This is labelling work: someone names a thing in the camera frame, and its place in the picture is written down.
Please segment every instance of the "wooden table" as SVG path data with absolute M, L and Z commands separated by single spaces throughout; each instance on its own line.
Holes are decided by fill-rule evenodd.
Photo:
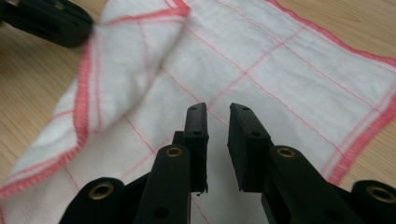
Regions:
M 76 0 L 98 21 L 106 0 Z M 278 0 L 349 46 L 396 58 L 395 0 Z M 78 73 L 82 48 L 65 49 L 8 25 L 0 28 L 0 182 L 35 140 Z M 341 187 L 376 179 L 396 187 L 396 121 L 359 155 Z

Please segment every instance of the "cloth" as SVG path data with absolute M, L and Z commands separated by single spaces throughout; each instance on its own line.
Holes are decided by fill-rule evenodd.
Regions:
M 301 150 L 339 183 L 395 117 L 396 60 L 352 49 L 276 0 L 110 0 L 80 72 L 0 190 L 2 223 L 57 223 L 78 190 L 130 183 L 206 102 L 209 193 L 192 223 L 263 223 L 260 195 L 238 192 L 231 103 L 253 109 L 276 145 Z

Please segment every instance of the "brass screw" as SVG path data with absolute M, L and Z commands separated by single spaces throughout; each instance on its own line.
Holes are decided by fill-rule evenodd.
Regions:
M 367 192 L 375 199 L 383 203 L 396 203 L 396 196 L 386 189 L 369 186 L 366 188 Z
M 93 200 L 101 200 L 106 198 L 114 191 L 114 186 L 110 182 L 103 182 L 90 190 L 89 196 Z
M 285 147 L 278 148 L 276 152 L 277 152 L 277 154 L 279 154 L 283 157 L 288 157 L 288 158 L 294 157 L 296 155 L 296 153 L 293 150 L 285 148 Z
M 170 147 L 166 149 L 166 155 L 168 157 L 177 157 L 180 156 L 181 154 L 183 154 L 183 150 L 181 150 L 178 147 Z

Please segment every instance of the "wooden surface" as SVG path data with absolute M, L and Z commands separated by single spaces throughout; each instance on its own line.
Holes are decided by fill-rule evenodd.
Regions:
M 97 21 L 106 0 L 76 0 Z M 345 43 L 396 58 L 395 0 L 279 0 Z M 0 182 L 46 125 L 78 72 L 82 49 L 64 49 L 8 25 L 0 28 Z M 359 155 L 341 186 L 377 179 L 396 187 L 396 121 Z

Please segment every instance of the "black object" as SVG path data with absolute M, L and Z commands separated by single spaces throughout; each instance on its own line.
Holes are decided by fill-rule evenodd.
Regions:
M 329 184 L 295 148 L 275 146 L 253 111 L 231 105 L 228 148 L 239 188 L 262 194 L 270 223 L 396 223 L 396 189 Z
M 9 2 L 0 0 L 0 21 L 64 47 L 79 46 L 92 29 L 90 15 L 67 0 Z
M 126 186 L 114 178 L 90 182 L 60 223 L 190 223 L 191 192 L 207 191 L 208 138 L 206 105 L 193 105 L 184 132 L 158 151 L 150 173 Z
M 206 106 L 193 105 L 184 132 L 159 150 L 151 173 L 127 186 L 92 181 L 61 224 L 190 223 L 191 192 L 207 191 L 207 141 Z M 396 223 L 396 189 L 369 180 L 347 192 L 327 183 L 297 149 L 274 146 L 244 105 L 231 105 L 228 148 L 239 189 L 262 194 L 270 223 Z

